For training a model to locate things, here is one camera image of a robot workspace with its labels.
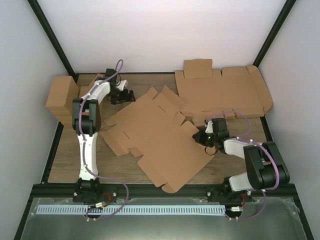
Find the black metal frame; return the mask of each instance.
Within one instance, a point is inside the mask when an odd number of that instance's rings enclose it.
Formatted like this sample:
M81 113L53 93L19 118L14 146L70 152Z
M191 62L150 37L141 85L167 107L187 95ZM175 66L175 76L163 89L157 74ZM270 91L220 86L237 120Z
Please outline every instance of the black metal frame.
M79 73L75 73L62 49L60 46L58 39L56 38L50 24L43 13L39 3L37 0L28 0L34 14L38 18L42 28L47 34L49 40L51 41L54 49L56 50L58 56L60 57L65 69L68 74L73 77L75 81L79 78ZM279 13L272 29L270 30L266 40L264 41L256 59L254 60L253 65L258 67L262 62L264 56L266 55L269 47L271 46L273 40L275 39L277 33L279 32L281 26L286 20L286 17L290 13L290 10L294 6L296 0L287 0ZM157 72L157 74L169 74L171 72ZM141 74L140 72L134 72L130 74ZM155 74L155 72L144 72L144 74ZM261 117L261 123L263 126L263 130L266 136L267 141L272 141L272 136L268 127L268 123L265 117ZM52 146L50 149L50 153L47 159L47 163L45 166L45 170L41 179L41 184L35 184L32 188L29 200L26 204L26 208L24 210L23 216L20 221L20 225L17 229L15 240L21 239L25 223L31 208L31 204L34 198L71 198L73 196L75 187L74 184L71 183L48 183L48 177L50 174L50 170L56 155L56 151L59 145L60 137L63 131L63 125L61 123L58 124L56 133L54 135L54 139L52 142ZM117 197L123 198L125 197L126 190L122 185L119 184L101 184L105 189L115 189L117 192ZM153 197L153 198L161 198L161 197L186 197L186 198L207 198L208 189L214 188L217 185L205 184L205 185L185 185L181 188L177 193L169 194L162 191L160 188L155 187L153 184L129 184L129 191L131 198L142 198L142 197ZM253 197L261 197L262 194L259 192L253 192ZM280 186L275 190L268 191L268 197L292 197L295 205L300 209L299 217L301 219L304 232L307 236L308 240L312 240L313 235L311 233L307 218L305 216L304 210L302 208L299 196L297 194L296 187L294 184L287 184L284 186ZM219 201L214 197L210 198L210 201L215 202Z

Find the folded cardboard box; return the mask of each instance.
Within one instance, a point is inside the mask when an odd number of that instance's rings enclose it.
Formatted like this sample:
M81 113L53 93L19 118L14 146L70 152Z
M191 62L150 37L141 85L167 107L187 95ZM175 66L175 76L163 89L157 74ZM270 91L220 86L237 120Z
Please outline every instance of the folded cardboard box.
M79 96L79 87L71 76L53 79L45 106L67 128L72 127L72 101Z
M157 93L150 88L108 118L106 124L114 126L100 133L117 156L142 156L137 164L154 185L175 193L213 156L192 139L198 129L189 121L183 123L180 111L185 103L167 86Z
M185 60L183 71L175 72L175 81L179 97L185 102L181 112L192 117L196 126L227 111L262 117L273 105L266 83L253 65L225 67L221 71L212 69L212 59Z

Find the wooden board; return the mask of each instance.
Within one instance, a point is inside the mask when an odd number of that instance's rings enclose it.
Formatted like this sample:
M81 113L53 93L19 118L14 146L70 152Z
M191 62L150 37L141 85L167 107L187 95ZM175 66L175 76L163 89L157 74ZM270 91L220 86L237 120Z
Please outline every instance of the wooden board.
M78 85L86 86L93 79L93 74L79 76ZM130 90L139 98L154 87L160 92L167 85L175 93L177 86L174 74L122 74L122 80L128 80ZM127 106L129 103L111 105L106 99L103 102L102 118L107 119ZM260 118L250 118L251 133L246 137L257 142L265 142L266 136ZM228 129L231 136L246 133L248 123L245 119L228 119ZM101 131L109 129L105 123ZM117 178L127 184L150 184L151 181L137 165L140 157L133 157L131 153L124 156L116 156L103 138L98 135L96 141L96 164L101 176ZM220 184L225 177L237 175L246 171L245 161L235 156L217 153L189 184ZM75 183L80 172L80 148L77 135L72 128L63 129L60 143L55 155L52 169L49 175L49 183ZM112 183L101 179L102 183Z

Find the gray floor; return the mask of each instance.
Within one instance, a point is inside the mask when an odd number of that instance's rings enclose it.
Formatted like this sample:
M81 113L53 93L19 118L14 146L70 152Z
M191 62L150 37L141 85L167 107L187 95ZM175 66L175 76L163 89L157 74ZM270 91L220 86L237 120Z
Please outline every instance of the gray floor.
M131 202L139 205L144 202ZM36 203L31 208L35 211ZM243 216L262 206L262 199L246 203ZM224 216L115 216L86 222L82 215L30 215L23 240L304 240L298 211L291 199L268 197L264 212L244 221Z

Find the slotted white strip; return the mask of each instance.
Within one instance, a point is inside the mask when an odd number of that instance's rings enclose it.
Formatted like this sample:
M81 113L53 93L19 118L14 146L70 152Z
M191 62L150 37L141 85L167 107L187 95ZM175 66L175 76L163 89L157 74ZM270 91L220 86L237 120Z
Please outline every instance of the slotted white strip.
M94 209L89 215L110 215L120 206L109 205ZM38 205L37 215L84 215L88 205ZM126 205L117 215L202 215L224 216L224 205Z

